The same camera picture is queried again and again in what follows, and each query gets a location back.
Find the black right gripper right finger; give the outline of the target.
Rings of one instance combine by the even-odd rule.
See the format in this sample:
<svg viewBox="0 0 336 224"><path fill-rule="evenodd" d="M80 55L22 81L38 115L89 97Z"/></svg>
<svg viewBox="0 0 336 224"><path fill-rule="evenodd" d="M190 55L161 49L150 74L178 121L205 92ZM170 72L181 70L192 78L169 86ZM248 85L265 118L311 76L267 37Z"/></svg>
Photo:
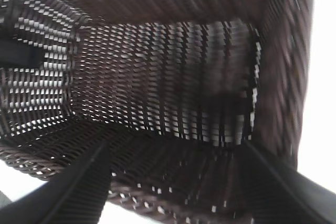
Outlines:
<svg viewBox="0 0 336 224"><path fill-rule="evenodd" d="M243 190L256 223L335 223L335 193L250 141L243 143Z"/></svg>

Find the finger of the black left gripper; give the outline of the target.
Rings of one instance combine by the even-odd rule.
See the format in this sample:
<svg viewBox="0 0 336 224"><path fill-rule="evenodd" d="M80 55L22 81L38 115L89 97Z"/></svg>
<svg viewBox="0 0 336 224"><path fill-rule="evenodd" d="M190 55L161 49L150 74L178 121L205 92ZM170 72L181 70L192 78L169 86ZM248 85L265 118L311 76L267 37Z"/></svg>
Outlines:
<svg viewBox="0 0 336 224"><path fill-rule="evenodd" d="M39 67L44 48L14 39L1 39L1 67Z"/></svg>

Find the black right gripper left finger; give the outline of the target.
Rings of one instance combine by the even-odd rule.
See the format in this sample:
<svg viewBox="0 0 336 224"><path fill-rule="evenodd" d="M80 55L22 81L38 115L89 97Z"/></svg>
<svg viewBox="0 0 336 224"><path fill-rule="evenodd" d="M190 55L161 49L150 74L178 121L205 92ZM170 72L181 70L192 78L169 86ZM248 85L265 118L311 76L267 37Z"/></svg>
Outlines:
<svg viewBox="0 0 336 224"><path fill-rule="evenodd" d="M1 223L98 223L111 184L105 141L89 148L61 173L1 209Z"/></svg>

